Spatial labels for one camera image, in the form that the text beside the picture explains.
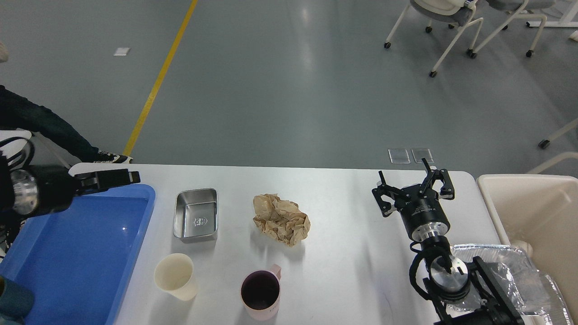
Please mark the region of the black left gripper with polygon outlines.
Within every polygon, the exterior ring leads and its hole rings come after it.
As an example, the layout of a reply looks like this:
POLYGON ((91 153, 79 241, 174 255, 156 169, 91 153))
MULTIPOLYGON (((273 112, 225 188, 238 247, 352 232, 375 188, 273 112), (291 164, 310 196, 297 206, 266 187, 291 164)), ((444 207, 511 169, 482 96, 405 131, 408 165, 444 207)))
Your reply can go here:
POLYGON ((74 197, 102 193, 141 182, 139 172, 109 169, 81 174, 81 181, 62 165, 29 165, 10 172, 14 200, 9 208, 25 218, 61 212, 74 197))

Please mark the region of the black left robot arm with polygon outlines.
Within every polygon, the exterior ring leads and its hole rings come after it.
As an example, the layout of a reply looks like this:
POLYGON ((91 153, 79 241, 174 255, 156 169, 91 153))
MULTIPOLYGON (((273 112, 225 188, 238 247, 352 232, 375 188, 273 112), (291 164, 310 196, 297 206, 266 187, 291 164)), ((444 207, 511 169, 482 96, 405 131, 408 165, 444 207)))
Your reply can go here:
POLYGON ((29 137, 9 136, 4 148, 22 146, 14 153, 1 151, 1 257, 4 258, 29 218, 67 210, 75 197, 140 183, 140 175, 128 169, 70 175, 64 165, 32 165, 35 146, 29 137))

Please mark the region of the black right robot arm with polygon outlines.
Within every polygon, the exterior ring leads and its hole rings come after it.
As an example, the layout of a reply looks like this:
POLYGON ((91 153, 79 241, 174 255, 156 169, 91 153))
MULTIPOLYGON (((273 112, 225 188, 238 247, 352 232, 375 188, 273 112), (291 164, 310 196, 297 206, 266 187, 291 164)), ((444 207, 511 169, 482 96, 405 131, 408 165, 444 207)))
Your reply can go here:
POLYGON ((431 168, 425 158, 422 163, 426 176, 421 183, 397 188, 386 183, 379 171, 379 181, 372 189, 382 216, 398 212, 411 240, 415 254, 409 268, 411 286, 431 301, 440 325, 524 324, 488 263, 479 256, 464 262, 452 254, 446 237, 451 225, 440 200, 453 200, 456 192, 446 169, 431 168), (479 308, 450 316, 447 306, 464 301, 471 289, 481 298, 479 308))

